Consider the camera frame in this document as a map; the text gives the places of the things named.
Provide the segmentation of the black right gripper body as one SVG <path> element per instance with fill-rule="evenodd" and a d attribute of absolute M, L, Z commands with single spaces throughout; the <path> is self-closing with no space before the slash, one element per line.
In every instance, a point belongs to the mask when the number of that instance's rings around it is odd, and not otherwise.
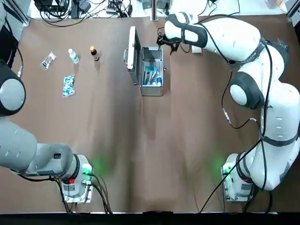
<path fill-rule="evenodd" d="M 164 45 L 169 45 L 169 46 L 180 44 L 180 41 L 170 40 L 167 37 L 163 37 L 163 42 L 164 42 Z"/>

